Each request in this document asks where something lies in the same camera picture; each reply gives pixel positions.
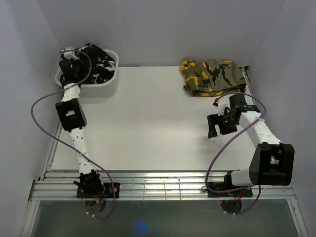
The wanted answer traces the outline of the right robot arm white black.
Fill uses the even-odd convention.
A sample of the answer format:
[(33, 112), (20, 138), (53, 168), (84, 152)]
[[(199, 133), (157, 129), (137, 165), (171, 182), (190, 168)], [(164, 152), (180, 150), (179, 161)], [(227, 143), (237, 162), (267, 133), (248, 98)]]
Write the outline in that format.
[(256, 105), (246, 102), (248, 96), (242, 92), (231, 92), (229, 102), (221, 97), (215, 99), (213, 105), (217, 113), (209, 115), (208, 138), (219, 133), (235, 135), (215, 155), (209, 168), (212, 168), (221, 153), (240, 135), (246, 133), (250, 138), (255, 151), (246, 169), (228, 171), (221, 183), (205, 182), (210, 193), (217, 195), (227, 194), (235, 196), (239, 191), (250, 189), (253, 186), (288, 186), (292, 180), (295, 150), (291, 144), (280, 141), (268, 128), (263, 117), (266, 111), (261, 112)]

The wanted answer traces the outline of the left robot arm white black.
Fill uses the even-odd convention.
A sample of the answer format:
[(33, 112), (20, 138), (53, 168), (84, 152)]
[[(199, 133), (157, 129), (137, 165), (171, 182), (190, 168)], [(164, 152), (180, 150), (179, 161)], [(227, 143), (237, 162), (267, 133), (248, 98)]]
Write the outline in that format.
[(71, 137), (74, 148), (79, 150), (79, 182), (75, 184), (84, 194), (97, 198), (104, 193), (105, 186), (97, 168), (85, 158), (87, 145), (84, 140), (84, 128), (87, 121), (79, 103), (80, 86), (76, 84), (84, 78), (84, 73), (81, 72), (79, 61), (75, 59), (63, 58), (59, 67), (62, 71), (60, 83), (65, 91), (61, 102), (56, 103), (55, 107), (63, 129)]

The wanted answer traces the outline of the black white tie-dye trousers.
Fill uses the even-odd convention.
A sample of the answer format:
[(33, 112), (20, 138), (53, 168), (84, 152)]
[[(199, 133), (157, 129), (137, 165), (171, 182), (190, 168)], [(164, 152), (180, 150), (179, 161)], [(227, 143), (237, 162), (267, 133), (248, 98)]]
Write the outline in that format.
[[(104, 50), (94, 44), (86, 44), (81, 48), (77, 48), (87, 54), (92, 62), (92, 69), (89, 77), (83, 84), (103, 84), (108, 82), (114, 75), (116, 62)], [(77, 81), (83, 80), (89, 71), (90, 63), (88, 58), (82, 53), (75, 52), (78, 60), (75, 60), (75, 76)]]

